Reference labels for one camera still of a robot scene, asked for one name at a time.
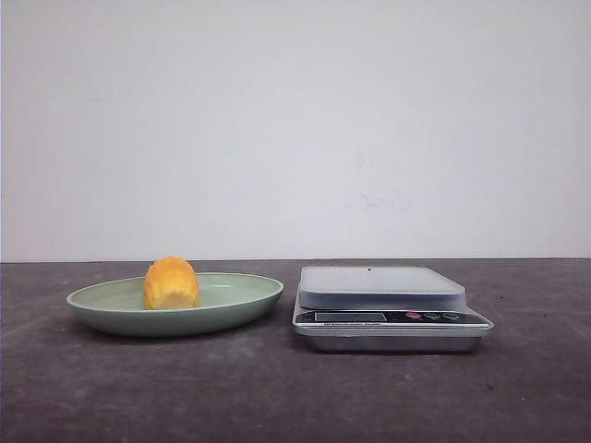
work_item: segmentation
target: plate rim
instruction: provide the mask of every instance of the plate rim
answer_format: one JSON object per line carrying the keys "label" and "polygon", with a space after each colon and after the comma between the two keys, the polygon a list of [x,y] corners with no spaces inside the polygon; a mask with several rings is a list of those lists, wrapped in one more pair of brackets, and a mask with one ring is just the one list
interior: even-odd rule
{"label": "plate rim", "polygon": [[98,307],[90,307],[87,305],[80,305],[72,300],[72,298],[77,293],[81,293],[82,291],[86,291],[87,289],[90,289],[90,288],[95,288],[97,286],[103,286],[105,284],[117,283],[117,282],[121,282],[121,281],[130,281],[130,280],[138,280],[138,279],[145,279],[146,278],[145,275],[143,275],[143,276],[140,275],[137,277],[128,277],[125,279],[102,281],[100,283],[95,283],[95,284],[91,284],[89,286],[85,286],[83,288],[79,288],[76,291],[74,291],[73,293],[70,293],[67,295],[66,303],[72,308],[83,309],[83,310],[92,311],[92,312],[153,316],[153,315],[173,314],[173,313],[202,312],[202,311],[208,311],[208,310],[212,310],[212,309],[223,309],[223,308],[227,308],[227,307],[248,305],[251,303],[256,303],[256,302],[274,297],[278,293],[281,293],[284,289],[284,285],[281,281],[278,281],[272,277],[267,277],[266,275],[249,274],[249,273],[245,273],[245,272],[215,272],[215,271],[196,272],[196,274],[198,275],[198,277],[199,277],[199,275],[240,275],[240,276],[247,276],[247,277],[256,277],[256,278],[263,279],[263,280],[273,281],[274,283],[277,283],[279,285],[279,288],[276,291],[269,293],[269,294],[265,295],[264,297],[262,297],[260,299],[256,299],[256,300],[248,300],[246,302],[235,303],[235,304],[231,304],[231,305],[204,306],[204,307],[197,306],[197,307],[185,307],[185,308],[177,308],[177,309],[100,309]]}

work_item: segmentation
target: white wall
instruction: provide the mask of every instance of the white wall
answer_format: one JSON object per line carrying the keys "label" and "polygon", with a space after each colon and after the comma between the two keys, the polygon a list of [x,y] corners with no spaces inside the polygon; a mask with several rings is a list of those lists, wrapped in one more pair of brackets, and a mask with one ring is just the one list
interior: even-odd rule
{"label": "white wall", "polygon": [[4,261],[591,257],[591,2],[3,2]]}

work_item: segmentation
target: digital kitchen scale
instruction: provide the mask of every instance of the digital kitchen scale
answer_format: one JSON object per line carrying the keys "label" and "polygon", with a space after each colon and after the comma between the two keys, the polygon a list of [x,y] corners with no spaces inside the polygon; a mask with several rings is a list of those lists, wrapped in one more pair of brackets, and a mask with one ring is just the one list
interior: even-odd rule
{"label": "digital kitchen scale", "polygon": [[321,351],[469,352],[494,325],[465,289],[420,267],[306,267],[293,325]]}

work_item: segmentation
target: gray concrete tabletop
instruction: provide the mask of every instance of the gray concrete tabletop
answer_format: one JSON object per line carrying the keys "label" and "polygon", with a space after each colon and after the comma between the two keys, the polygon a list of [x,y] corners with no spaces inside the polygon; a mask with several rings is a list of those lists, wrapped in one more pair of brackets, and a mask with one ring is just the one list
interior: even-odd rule
{"label": "gray concrete tabletop", "polygon": [[[246,325],[168,339],[77,322],[66,296],[147,262],[2,265],[2,441],[591,441],[591,260],[193,261],[284,283]],[[473,353],[318,353],[292,330],[312,264],[427,266],[496,327]]]}

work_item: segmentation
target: oval plate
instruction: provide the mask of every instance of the oval plate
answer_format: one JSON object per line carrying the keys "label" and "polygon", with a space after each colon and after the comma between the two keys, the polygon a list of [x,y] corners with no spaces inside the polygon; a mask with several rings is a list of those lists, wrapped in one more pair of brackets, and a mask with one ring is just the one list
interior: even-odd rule
{"label": "oval plate", "polygon": [[144,277],[79,289],[66,301],[82,323],[113,334],[172,337],[241,325],[269,311],[283,291],[280,281],[251,274],[200,272],[200,306],[146,309]]}

